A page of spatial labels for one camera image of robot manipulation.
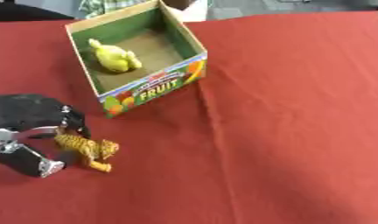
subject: plastic toy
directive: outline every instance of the plastic toy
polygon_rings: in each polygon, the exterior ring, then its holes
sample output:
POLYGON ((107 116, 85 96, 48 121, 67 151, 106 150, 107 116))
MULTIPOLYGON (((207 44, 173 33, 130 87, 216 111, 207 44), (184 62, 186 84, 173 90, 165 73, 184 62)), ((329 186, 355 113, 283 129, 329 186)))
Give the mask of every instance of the plastic toy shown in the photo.
POLYGON ((113 156, 119 149, 118 143, 107 140, 102 140, 101 143, 97 143, 81 136, 66 134, 58 134, 54 139, 64 150, 78 151, 82 155, 82 160, 85 165, 101 172, 110 172, 111 164, 95 160, 104 161, 113 156))
POLYGON ((131 51, 126 52, 115 45, 102 45, 98 40, 92 38, 88 43, 95 49, 96 58, 101 65, 110 71, 124 73, 143 66, 131 51))
POLYGON ((38 94, 0 95, 0 163, 41 178, 62 170, 74 161, 72 152, 51 159, 22 143, 54 137, 58 129, 89 137, 84 115, 71 106, 38 94))

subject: yellow toy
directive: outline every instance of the yellow toy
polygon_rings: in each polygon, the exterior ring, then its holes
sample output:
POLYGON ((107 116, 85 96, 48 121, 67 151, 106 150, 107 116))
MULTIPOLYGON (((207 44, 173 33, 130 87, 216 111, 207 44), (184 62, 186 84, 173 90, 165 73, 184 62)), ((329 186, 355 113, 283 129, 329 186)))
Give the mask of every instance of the yellow toy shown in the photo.
POLYGON ((83 156, 83 161, 86 165, 101 172, 110 172, 111 164, 95 160, 104 161, 119 150, 118 143, 113 143, 107 140, 102 140, 101 143, 97 143, 81 136, 67 134, 58 134, 54 140, 64 150, 78 151, 83 156))
POLYGON ((102 45, 96 39, 88 43, 95 49, 96 58, 101 65, 116 73, 124 73, 130 69, 138 69, 143 65, 133 52, 126 52, 115 45, 102 45))

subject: robotic arm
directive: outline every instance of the robotic arm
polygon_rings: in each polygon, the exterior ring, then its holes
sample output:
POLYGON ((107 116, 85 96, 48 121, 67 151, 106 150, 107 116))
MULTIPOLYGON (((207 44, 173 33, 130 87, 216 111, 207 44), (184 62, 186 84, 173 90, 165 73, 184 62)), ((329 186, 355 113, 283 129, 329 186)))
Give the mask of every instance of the robotic arm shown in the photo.
POLYGON ((90 137, 85 116, 69 105, 38 94, 0 95, 0 163, 41 178, 62 170, 75 160, 73 152, 50 159, 22 143, 26 138, 55 137, 58 130, 90 137))

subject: red tablecloth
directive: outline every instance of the red tablecloth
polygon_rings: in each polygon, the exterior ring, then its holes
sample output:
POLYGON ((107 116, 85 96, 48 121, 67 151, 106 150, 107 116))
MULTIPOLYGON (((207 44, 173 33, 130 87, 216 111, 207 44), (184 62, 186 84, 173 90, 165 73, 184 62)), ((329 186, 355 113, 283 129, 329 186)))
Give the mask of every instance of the red tablecloth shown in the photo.
POLYGON ((378 224, 378 14, 190 24, 208 77, 105 119, 63 29, 0 24, 0 94, 87 113, 110 174, 0 165, 0 224, 378 224))

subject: cardboard floor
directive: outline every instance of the cardboard floor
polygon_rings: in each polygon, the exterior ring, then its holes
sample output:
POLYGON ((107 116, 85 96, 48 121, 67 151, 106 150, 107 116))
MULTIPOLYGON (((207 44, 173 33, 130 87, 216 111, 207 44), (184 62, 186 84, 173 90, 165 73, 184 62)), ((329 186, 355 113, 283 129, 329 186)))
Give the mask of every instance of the cardboard floor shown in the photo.
POLYGON ((143 68, 117 74, 106 70, 95 61, 91 69, 106 91, 119 88, 183 60, 163 31, 146 30, 116 45, 124 50, 133 51, 142 61, 143 68))

